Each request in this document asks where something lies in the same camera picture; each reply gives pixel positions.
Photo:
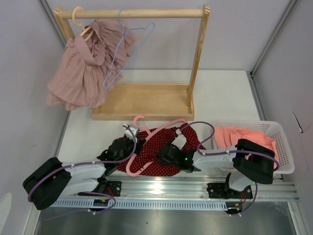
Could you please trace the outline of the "dusty pink skirt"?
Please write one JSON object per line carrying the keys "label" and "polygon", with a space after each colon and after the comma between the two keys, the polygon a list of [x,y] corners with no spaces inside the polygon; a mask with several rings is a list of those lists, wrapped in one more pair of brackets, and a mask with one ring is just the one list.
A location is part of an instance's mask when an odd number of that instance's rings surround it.
{"label": "dusty pink skirt", "polygon": [[93,36],[85,42],[77,34],[69,38],[54,77],[48,83],[47,105],[64,105],[68,111],[103,105],[122,79],[120,69],[128,61],[132,33],[122,36],[118,19],[96,19],[89,26]]}

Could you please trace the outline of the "cream plastic hanger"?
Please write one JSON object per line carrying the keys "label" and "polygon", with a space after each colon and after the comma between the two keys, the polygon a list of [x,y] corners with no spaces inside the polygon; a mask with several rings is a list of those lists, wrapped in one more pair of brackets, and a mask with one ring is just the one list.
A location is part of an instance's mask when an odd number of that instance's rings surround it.
{"label": "cream plastic hanger", "polygon": [[75,24],[75,26],[77,27],[81,27],[82,28],[82,32],[81,32],[81,36],[83,37],[85,34],[88,33],[88,36],[84,38],[85,42],[88,41],[94,34],[94,29],[91,26],[84,26],[82,23],[78,23],[76,20],[76,14],[78,11],[84,10],[83,7],[78,6],[76,7],[73,12],[72,12],[72,21]]}

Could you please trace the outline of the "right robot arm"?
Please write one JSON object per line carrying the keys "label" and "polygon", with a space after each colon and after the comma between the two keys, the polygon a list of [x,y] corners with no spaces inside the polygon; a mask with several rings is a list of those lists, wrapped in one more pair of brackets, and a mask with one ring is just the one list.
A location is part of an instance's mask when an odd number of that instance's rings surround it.
{"label": "right robot arm", "polygon": [[210,168],[234,168],[235,172],[227,176],[223,186],[224,194],[231,198],[252,183],[272,184],[273,174],[280,167],[272,150],[247,139],[215,150],[183,151],[173,143],[167,143],[159,150],[158,160],[187,173]]}

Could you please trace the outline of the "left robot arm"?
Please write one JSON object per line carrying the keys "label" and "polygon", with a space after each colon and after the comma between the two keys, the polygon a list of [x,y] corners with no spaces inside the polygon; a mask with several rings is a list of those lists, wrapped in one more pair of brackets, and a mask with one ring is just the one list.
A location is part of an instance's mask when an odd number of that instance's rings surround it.
{"label": "left robot arm", "polygon": [[140,137],[134,141],[123,136],[115,139],[94,162],[89,163],[69,164],[56,157],[48,159],[22,184],[28,201],[36,209],[44,210],[59,197],[72,194],[85,196],[91,192],[100,196],[109,192],[111,187],[105,177],[114,173],[133,154],[140,153],[145,142]]}

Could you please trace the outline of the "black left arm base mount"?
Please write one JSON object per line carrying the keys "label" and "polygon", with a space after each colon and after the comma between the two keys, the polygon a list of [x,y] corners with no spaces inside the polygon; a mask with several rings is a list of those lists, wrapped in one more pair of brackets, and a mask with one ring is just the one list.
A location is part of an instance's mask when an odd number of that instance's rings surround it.
{"label": "black left arm base mount", "polygon": [[95,179],[96,188],[91,191],[92,195],[109,195],[112,197],[120,197],[122,182],[111,181],[106,178]]}

